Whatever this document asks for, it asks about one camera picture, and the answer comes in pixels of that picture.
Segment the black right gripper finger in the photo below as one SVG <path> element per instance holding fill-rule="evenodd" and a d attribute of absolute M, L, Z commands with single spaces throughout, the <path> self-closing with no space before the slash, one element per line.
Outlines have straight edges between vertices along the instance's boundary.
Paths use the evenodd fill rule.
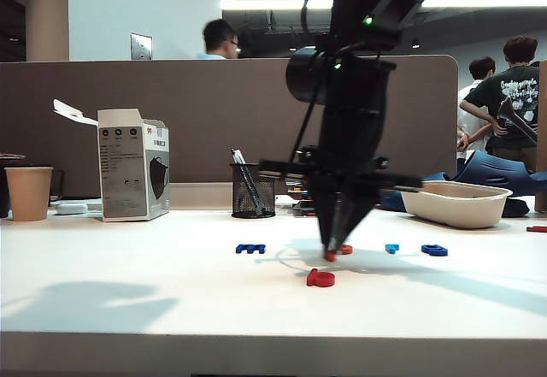
<path fill-rule="evenodd" d="M 331 179 L 309 179 L 309 194 L 315 204 L 321 244 L 324 251 L 339 251 L 341 243 L 335 235 L 335 216 L 340 189 Z"/>
<path fill-rule="evenodd" d="M 378 190 L 363 193 L 343 192 L 341 194 L 335 215 L 336 250 L 341 248 L 353 229 L 374 208 L 378 201 Z"/>

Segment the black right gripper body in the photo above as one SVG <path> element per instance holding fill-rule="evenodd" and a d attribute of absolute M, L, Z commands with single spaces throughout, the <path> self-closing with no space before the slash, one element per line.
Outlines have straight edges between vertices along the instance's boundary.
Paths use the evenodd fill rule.
<path fill-rule="evenodd" d="M 327 105 L 322 112 L 319 141 L 301 145 L 315 109 L 309 105 L 289 159 L 261 159 L 261 175 L 275 179 L 331 179 L 340 192 L 410 191 L 422 188 L 421 178 L 384 171 L 389 160 L 377 154 L 384 131 L 385 107 Z"/>

